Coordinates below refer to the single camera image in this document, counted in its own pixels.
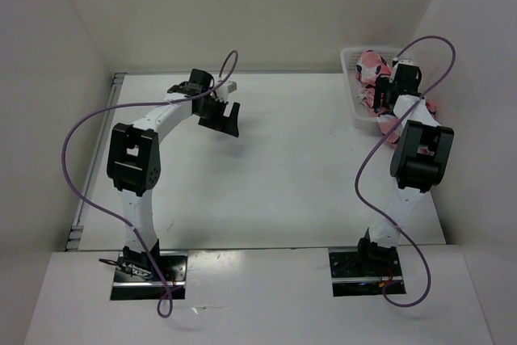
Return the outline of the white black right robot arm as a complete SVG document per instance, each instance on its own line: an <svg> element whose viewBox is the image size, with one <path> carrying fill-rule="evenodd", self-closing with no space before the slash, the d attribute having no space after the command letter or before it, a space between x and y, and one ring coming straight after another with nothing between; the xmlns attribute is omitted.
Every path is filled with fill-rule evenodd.
<svg viewBox="0 0 517 345"><path fill-rule="evenodd" d="M413 207L442 181L448 163L454 132L435 119L428 101L418 93L421 79L421 70L411 60L396 58L391 74L376 80L373 107L390 108L395 116L406 118L389 168L396 182L385 210L389 219L367 229L354 256L355 268L364 275L395 260L401 230Z"/></svg>

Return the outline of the pink shark print shorts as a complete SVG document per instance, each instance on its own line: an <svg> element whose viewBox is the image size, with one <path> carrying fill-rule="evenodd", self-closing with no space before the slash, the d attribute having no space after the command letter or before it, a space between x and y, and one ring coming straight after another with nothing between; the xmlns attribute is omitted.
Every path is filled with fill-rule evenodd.
<svg viewBox="0 0 517 345"><path fill-rule="evenodd" d="M392 73L392 63L389 65L379 53L368 50L361 54L355 67L356 78L362 84L359 101L368 109L369 115L376 118L380 131L385 135L397 122L398 117L393 110L382 110L375 113L373 111L373 98L376 79L380 74L389 76Z"/></svg>

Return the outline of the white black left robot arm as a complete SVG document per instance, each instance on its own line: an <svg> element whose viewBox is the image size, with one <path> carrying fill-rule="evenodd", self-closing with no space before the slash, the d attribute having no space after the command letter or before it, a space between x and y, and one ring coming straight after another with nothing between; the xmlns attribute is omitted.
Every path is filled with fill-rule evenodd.
<svg viewBox="0 0 517 345"><path fill-rule="evenodd" d="M160 144L184 120L199 118L198 124L232 137L240 104L225 114L229 94L237 90L233 80L220 79L193 69L190 77L169 88L165 103L131 124L118 123L111 131L107 176L120 195L126 227L122 258L118 265L143 280L154 279L161 271L159 239L153 226L153 189L162 173Z"/></svg>

